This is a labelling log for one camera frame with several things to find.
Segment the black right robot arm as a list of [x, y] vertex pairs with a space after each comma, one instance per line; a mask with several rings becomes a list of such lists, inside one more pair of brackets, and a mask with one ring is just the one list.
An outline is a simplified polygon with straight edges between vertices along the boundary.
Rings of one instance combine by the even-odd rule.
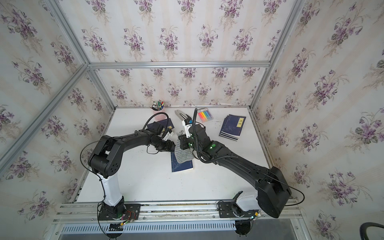
[[236, 217], [246, 212], [262, 210], [277, 219], [285, 208], [292, 191], [282, 173], [276, 167], [270, 169], [254, 164], [232, 152], [224, 144], [211, 140], [206, 130], [189, 115], [180, 116], [185, 134], [180, 137], [182, 150], [191, 149], [204, 164], [224, 167], [247, 181], [255, 190], [238, 192], [229, 209]]

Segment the grey patterned cloth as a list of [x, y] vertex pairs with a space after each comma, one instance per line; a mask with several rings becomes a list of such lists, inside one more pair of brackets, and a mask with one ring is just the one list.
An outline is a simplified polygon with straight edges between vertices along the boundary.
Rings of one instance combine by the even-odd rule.
[[187, 147], [186, 150], [182, 150], [180, 147], [181, 141], [177, 140], [175, 146], [175, 157], [178, 164], [183, 164], [194, 159], [191, 149]]

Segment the blue book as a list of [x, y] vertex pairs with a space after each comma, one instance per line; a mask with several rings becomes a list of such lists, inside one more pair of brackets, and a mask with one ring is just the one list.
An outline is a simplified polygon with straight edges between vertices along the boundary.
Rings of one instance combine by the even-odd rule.
[[222, 124], [219, 136], [237, 142], [240, 138], [245, 121], [246, 117], [244, 116], [226, 116]]
[[159, 123], [161, 126], [163, 126], [164, 128], [167, 127], [169, 128], [170, 130], [173, 130], [174, 129], [174, 125], [173, 125], [173, 122], [171, 119], [163, 119], [161, 121], [157, 121], [157, 123]]
[[173, 173], [192, 170], [194, 168], [193, 161], [187, 161], [182, 164], [178, 163], [174, 152], [171, 152], [171, 167]]

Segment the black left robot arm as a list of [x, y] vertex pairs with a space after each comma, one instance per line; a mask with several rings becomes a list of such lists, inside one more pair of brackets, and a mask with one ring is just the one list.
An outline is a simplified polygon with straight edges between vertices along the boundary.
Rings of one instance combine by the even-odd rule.
[[125, 136], [110, 137], [105, 135], [97, 142], [88, 159], [88, 165], [91, 167], [92, 173], [97, 175], [102, 182], [104, 205], [116, 207], [124, 202], [117, 173], [126, 151], [140, 146], [153, 146], [158, 152], [173, 152], [175, 150], [173, 141], [164, 140], [161, 137], [163, 128], [162, 125], [156, 124], [154, 129], [141, 129]]

